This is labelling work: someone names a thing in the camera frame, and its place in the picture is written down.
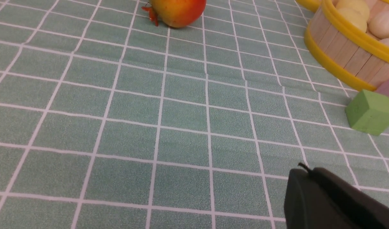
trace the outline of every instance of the table surface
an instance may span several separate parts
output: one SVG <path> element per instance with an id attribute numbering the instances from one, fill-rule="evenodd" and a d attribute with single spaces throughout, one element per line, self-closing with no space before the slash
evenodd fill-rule
<path id="1" fill-rule="evenodd" d="M 289 170 L 389 206 L 389 129 L 303 42 L 292 0 L 209 0 L 184 29 L 136 0 L 0 0 L 0 229 L 285 228 Z"/>

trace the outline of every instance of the wooden basket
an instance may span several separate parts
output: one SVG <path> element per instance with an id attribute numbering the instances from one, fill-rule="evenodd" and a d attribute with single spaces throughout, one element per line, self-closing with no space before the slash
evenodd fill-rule
<path id="1" fill-rule="evenodd" d="M 318 5 L 305 31 L 305 44 L 312 56 L 335 77 L 355 90 L 374 91 L 389 80 L 389 47 L 371 32 L 364 33 L 346 21 L 334 7 L 337 2 L 322 0 Z M 365 2 L 370 8 L 369 20 L 389 10 L 389 0 Z"/>

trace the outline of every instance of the green foam cube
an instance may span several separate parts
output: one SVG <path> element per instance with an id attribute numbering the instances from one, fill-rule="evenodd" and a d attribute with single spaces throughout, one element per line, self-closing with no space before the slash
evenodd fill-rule
<path id="1" fill-rule="evenodd" d="M 345 108 L 350 128 L 379 136 L 389 127 L 389 98 L 368 90 L 360 91 Z"/>

